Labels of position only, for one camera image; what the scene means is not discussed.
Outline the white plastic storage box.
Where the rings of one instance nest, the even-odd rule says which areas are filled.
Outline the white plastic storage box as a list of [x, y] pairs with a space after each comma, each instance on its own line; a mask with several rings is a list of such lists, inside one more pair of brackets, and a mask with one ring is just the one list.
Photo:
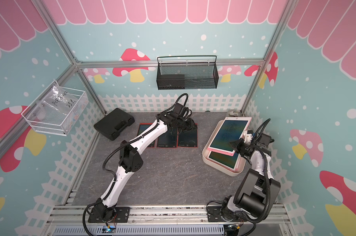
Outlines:
[[232, 148], [231, 142], [245, 137], [251, 117], [226, 117], [219, 121], [202, 151], [205, 164], [231, 176], [239, 175], [245, 160]]

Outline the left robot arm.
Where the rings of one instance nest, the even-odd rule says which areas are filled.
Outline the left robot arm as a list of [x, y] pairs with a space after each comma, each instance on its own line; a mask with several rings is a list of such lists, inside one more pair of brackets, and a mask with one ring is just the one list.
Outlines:
[[97, 215], [99, 220], [108, 223], [116, 216], [115, 207], [120, 194], [132, 175], [138, 171], [143, 160], [141, 154], [145, 149], [170, 128], [176, 128], [178, 132], [186, 132], [197, 129], [197, 125], [192, 120], [192, 110], [186, 104], [189, 95], [183, 93], [175, 103], [166, 110], [158, 113], [156, 120], [140, 135], [129, 141], [123, 141], [104, 160], [102, 170], [112, 174], [113, 179], [95, 203], [87, 205], [82, 214], [82, 224], [86, 229], [86, 215]]

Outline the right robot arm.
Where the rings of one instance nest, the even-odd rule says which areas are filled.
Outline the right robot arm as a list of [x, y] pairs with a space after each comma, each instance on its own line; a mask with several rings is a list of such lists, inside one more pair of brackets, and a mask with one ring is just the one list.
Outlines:
[[264, 133], [270, 119], [264, 121], [251, 140], [239, 138], [230, 146], [251, 168], [247, 171], [234, 196], [224, 199], [221, 217], [225, 221], [245, 220], [257, 224], [265, 220], [279, 194], [281, 184], [272, 176], [270, 170], [271, 152], [269, 144], [274, 142]]

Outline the pink frame writing tablet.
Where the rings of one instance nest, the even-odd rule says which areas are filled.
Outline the pink frame writing tablet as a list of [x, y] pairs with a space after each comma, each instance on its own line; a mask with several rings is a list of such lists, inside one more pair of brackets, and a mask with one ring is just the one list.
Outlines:
[[230, 142], [243, 137], [243, 132], [248, 128], [251, 117], [226, 117], [221, 122], [220, 128], [215, 131], [207, 150], [233, 156], [235, 151]]

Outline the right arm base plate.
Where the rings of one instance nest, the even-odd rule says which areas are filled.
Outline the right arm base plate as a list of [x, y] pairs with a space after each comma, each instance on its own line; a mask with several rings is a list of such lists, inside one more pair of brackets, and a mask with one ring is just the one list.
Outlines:
[[206, 207], [208, 222], [241, 222], [242, 219], [236, 216], [232, 211], [224, 209], [221, 206]]

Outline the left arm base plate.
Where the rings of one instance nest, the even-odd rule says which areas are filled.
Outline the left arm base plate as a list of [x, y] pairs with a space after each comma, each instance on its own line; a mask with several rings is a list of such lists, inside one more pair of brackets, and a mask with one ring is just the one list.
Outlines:
[[89, 223], [127, 223], [130, 215], [130, 207], [110, 207], [99, 209], [94, 207], [89, 215]]

